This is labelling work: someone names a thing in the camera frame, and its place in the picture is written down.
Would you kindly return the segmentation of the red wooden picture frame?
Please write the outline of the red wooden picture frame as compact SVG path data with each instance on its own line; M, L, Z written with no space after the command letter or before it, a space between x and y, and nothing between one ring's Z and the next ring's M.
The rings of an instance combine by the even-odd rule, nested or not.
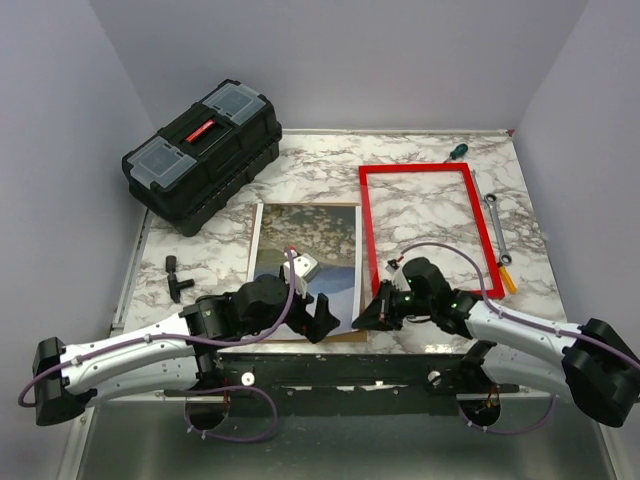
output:
M474 223L479 235L480 244L487 262L489 278L492 281L492 288L487 291L490 299L503 299L505 291L497 259L490 241L486 221L481 211L480 201L477 199L477 191L473 185L471 170L465 162L453 163L413 163L413 164L373 164L361 165L358 168L361 206L363 217L363 228L366 236L367 255L369 260L369 276L371 280L372 293L376 294L380 287L380 276L378 270L378 258L375 245L375 235L373 229L371 201L369 195L368 176L373 174L393 174L393 173L434 173L434 172L457 172L460 173L465 184L467 196L469 198Z

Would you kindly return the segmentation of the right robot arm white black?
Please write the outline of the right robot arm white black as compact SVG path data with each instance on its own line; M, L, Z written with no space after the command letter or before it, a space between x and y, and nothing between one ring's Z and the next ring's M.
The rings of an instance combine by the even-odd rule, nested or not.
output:
M639 358L608 323L556 322L501 307L451 288L424 257L396 265L352 326L399 330L408 317L423 317L486 348L484 357L460 367L461 382L471 391L493 383L531 387L572 401L610 427L624 424L639 397Z

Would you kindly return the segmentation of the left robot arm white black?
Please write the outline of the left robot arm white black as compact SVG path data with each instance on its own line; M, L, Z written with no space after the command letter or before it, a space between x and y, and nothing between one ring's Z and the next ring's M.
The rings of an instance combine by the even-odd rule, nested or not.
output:
M180 312L117 338L79 345L41 341L27 390L39 426L72 420L101 400L152 390L214 393L225 384L218 351L262 340L286 325L311 343L340 324L324 294L264 274L235 292L207 295Z

